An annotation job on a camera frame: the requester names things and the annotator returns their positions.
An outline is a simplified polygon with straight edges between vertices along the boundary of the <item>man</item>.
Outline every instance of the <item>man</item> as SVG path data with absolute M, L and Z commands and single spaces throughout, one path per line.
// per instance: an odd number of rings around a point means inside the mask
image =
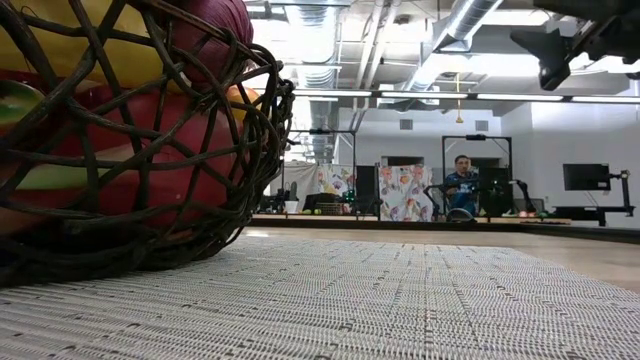
M 473 194 L 472 189 L 477 183 L 465 183 L 464 181 L 477 180 L 478 174 L 470 171 L 471 159 L 466 155 L 457 156 L 455 165 L 456 172 L 449 174 L 444 182 L 445 188 L 447 189 L 447 197 L 449 198 L 449 205 L 451 209 L 465 209 L 471 213 L 471 215 L 475 216 L 476 196 Z

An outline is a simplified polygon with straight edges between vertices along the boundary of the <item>computer monitor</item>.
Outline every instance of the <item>computer monitor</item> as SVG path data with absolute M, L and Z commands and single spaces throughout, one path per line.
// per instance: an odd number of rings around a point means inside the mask
M 566 191 L 609 191 L 609 164 L 564 164 Z

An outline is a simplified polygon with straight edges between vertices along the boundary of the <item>woven rug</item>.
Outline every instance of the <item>woven rug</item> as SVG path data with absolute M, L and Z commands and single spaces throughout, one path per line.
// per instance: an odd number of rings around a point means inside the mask
M 515 250 L 244 237 L 0 290 L 2 359 L 640 359 L 640 295 Z

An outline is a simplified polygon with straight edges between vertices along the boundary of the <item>ceiling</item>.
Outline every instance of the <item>ceiling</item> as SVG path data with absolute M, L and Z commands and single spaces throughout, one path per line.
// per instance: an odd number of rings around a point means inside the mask
M 322 0 L 283 0 L 289 4 L 322 3 Z M 385 4 L 378 29 L 382 29 L 387 21 L 389 1 Z M 384 46 L 372 81 L 372 88 L 380 85 L 398 85 L 409 80 L 421 62 L 421 48 L 423 43 L 430 41 L 433 24 L 443 19 L 451 12 L 454 0 L 422 0 L 402 1 L 396 16 L 396 22 L 389 28 L 388 42 L 376 43 L 372 47 L 365 74 L 371 70 L 371 62 L 375 46 Z M 250 10 L 259 10 L 264 2 L 247 2 Z M 286 18 L 286 11 L 273 2 L 271 11 L 282 14 Z M 545 23 L 553 14 L 535 10 L 531 7 L 531 0 L 505 0 L 494 12 L 484 18 L 483 26 L 473 36 L 473 45 L 464 54 L 433 54 L 431 57 L 439 59 L 438 73 L 434 87 L 441 91 L 461 92 L 489 92 L 489 93 L 542 93 L 538 85 L 537 59 L 527 54 L 522 48 L 513 43 L 510 32 L 514 29 L 538 29 L 544 31 Z M 356 78 L 361 66 L 361 57 L 366 46 L 366 34 L 371 30 L 371 19 L 374 2 L 371 0 L 355 0 L 350 6 L 339 12 L 335 29 L 335 51 L 333 61 L 319 66 L 336 69 L 335 87 L 338 89 L 357 88 Z M 309 64 L 303 63 L 307 51 L 314 50 L 314 41 L 303 38 L 299 31 L 280 20 L 254 19 L 254 41 L 267 47 L 276 57 L 285 63 L 283 77 L 298 81 Z M 581 59 L 577 67 L 590 65 L 588 59 Z M 624 74 L 608 72 L 586 72 L 571 76 L 555 92 L 560 94 L 618 94 L 628 88 L 629 82 Z M 467 101 L 462 104 L 463 109 L 493 110 L 494 116 L 501 116 L 504 109 L 511 104 L 487 101 Z M 299 129 L 318 127 L 313 114 L 308 110 L 308 103 L 300 103 L 294 112 L 295 126 Z M 337 129 L 343 126 L 338 120 L 338 108 L 353 106 L 352 101 L 342 99 L 331 104 L 334 108 L 322 120 L 322 127 Z M 457 101 L 441 100 L 430 110 L 440 110 L 447 113 L 458 107 Z M 315 143 L 315 146 L 295 149 L 294 152 L 321 152 L 318 156 L 325 160 L 331 157 L 332 144 L 335 136 L 300 135 L 299 140 L 305 143 Z

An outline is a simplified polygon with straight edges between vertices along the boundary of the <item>wooden floor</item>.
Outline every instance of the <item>wooden floor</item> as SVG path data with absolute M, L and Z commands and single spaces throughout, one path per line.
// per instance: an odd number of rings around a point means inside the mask
M 640 246 L 518 233 L 249 228 L 249 236 L 509 247 L 640 293 Z

